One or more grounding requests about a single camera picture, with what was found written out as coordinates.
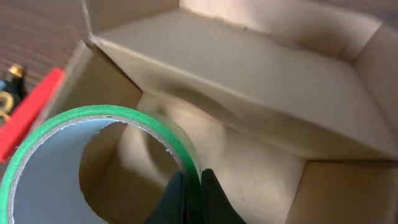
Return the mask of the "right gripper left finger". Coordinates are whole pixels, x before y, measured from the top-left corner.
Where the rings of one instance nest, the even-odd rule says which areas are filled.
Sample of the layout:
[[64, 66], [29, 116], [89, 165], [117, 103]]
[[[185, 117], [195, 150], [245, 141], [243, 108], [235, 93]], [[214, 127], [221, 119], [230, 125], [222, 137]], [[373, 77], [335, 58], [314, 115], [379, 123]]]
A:
[[183, 224], [186, 222], [184, 175], [177, 171], [168, 181], [164, 193], [144, 224]]

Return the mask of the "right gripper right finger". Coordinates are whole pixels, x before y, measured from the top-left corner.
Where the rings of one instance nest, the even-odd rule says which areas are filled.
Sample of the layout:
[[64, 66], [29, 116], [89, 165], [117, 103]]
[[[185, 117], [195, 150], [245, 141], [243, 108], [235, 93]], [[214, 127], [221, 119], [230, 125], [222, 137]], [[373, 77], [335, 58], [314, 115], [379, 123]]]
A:
[[229, 202], [212, 169], [201, 173], [201, 198], [205, 224], [246, 224]]

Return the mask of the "green tape roll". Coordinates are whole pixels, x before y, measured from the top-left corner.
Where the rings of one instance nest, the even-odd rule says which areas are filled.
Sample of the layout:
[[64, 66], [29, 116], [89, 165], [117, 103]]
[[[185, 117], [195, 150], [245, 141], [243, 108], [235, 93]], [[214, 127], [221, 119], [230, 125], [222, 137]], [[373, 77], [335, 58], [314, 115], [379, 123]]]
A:
[[185, 223], [201, 223], [200, 163], [176, 123], [114, 105], [68, 110], [13, 155], [1, 184], [1, 222], [144, 223], [177, 171]]

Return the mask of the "black gold correction tape dispenser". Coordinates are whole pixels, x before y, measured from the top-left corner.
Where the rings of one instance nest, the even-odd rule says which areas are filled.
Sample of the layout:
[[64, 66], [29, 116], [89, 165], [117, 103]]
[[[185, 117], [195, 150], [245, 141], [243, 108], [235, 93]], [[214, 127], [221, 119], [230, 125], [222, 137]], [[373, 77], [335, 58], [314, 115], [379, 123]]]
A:
[[18, 104], [25, 98], [25, 67], [15, 63], [4, 73], [1, 79], [1, 126], [10, 118]]

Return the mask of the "open cardboard box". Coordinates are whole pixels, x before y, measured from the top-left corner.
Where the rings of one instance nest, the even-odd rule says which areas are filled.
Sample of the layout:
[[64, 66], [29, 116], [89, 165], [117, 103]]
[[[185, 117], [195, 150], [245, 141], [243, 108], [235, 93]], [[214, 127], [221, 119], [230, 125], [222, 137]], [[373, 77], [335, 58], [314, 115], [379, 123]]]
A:
[[312, 1], [83, 3], [90, 41], [41, 113], [141, 110], [247, 223], [397, 222], [397, 31]]

